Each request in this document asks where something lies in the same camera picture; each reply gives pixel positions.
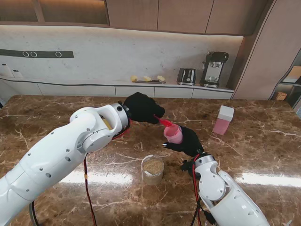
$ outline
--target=grain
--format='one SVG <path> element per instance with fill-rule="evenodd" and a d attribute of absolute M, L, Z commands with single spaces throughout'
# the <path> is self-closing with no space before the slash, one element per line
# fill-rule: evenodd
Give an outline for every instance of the grain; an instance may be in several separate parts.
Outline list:
<path fill-rule="evenodd" d="M 143 170 L 152 175 L 156 175 L 163 170 L 163 164 L 160 160 L 151 159 L 143 164 Z"/>

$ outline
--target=glass jar of grain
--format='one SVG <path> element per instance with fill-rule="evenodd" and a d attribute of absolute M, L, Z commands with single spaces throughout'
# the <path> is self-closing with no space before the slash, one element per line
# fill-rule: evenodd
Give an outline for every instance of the glass jar of grain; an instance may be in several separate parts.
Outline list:
<path fill-rule="evenodd" d="M 164 162 L 158 155 L 146 156 L 141 162 L 142 180 L 147 185 L 157 185 L 163 177 Z"/>

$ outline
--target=yellow fruit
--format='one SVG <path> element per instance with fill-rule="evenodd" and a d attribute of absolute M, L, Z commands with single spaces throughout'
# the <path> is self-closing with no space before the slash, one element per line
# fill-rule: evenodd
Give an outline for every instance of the yellow fruit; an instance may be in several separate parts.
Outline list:
<path fill-rule="evenodd" d="M 160 75 L 158 75 L 157 78 L 158 78 L 160 81 L 164 81 L 164 80 L 165 80 L 165 78 L 162 77 L 162 76 L 160 76 Z"/>
<path fill-rule="evenodd" d="M 147 77 L 147 76 L 143 76 L 143 79 L 144 79 L 144 81 L 151 81 L 151 78 Z"/>
<path fill-rule="evenodd" d="M 131 81 L 132 82 L 136 82 L 138 80 L 138 77 L 137 76 L 135 76 L 135 75 L 132 75 L 131 76 Z"/>

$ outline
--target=white lid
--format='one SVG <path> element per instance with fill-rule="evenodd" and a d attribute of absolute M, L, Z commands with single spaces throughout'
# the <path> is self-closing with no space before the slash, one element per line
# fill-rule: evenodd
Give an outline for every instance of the white lid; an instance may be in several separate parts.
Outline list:
<path fill-rule="evenodd" d="M 227 121 L 232 121 L 233 114 L 234 114 L 234 108 L 226 107 L 226 106 L 222 105 L 217 118 L 224 119 L 224 120 L 227 120 Z"/>

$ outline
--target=upper cabinet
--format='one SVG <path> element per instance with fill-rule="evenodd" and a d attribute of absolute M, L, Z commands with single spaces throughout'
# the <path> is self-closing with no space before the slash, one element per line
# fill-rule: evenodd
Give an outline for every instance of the upper cabinet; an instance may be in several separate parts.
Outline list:
<path fill-rule="evenodd" d="M 0 0 L 0 24 L 251 35 L 272 0 Z"/>
<path fill-rule="evenodd" d="M 107 24 L 103 0 L 40 0 L 45 22 Z"/>
<path fill-rule="evenodd" d="M 267 0 L 214 0 L 206 33 L 250 35 Z"/>
<path fill-rule="evenodd" d="M 156 30 L 158 0 L 107 0 L 110 26 Z"/>
<path fill-rule="evenodd" d="M 205 33 L 212 4 L 213 0 L 159 0 L 158 30 Z"/>
<path fill-rule="evenodd" d="M 37 22 L 32 0 L 0 0 L 0 21 Z"/>

